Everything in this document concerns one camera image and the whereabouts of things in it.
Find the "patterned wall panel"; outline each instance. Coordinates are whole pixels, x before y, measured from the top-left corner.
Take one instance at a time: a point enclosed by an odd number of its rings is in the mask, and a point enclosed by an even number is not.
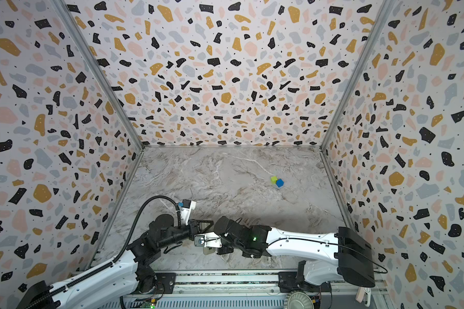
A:
[[[396,308],[464,308],[464,1],[397,1],[327,149]]]
[[[67,3],[145,144],[315,145],[381,0]]]
[[[0,307],[94,254],[136,149],[50,2],[0,1]]]

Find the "wall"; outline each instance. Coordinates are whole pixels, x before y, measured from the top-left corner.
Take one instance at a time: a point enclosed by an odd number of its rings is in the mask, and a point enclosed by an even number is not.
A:
[[[464,308],[464,1],[395,2],[327,154],[396,308]]]
[[[145,144],[316,145],[381,0],[69,0]]]
[[[136,148],[50,2],[0,1],[0,307],[94,254]]]

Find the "marble floor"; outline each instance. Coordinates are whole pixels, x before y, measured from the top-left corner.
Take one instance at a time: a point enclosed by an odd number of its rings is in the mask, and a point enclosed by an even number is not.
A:
[[[270,176],[284,180],[277,188]],[[129,233],[141,204],[153,195],[176,202],[197,201],[191,219],[221,216],[242,218],[247,225],[262,224],[303,233],[337,232],[344,226],[315,148],[147,148],[96,263],[115,256]],[[164,200],[155,200],[142,213],[132,240],[162,213],[175,215]],[[294,256],[247,259],[241,252],[204,255],[190,241],[170,251],[151,266],[155,270],[297,269]]]

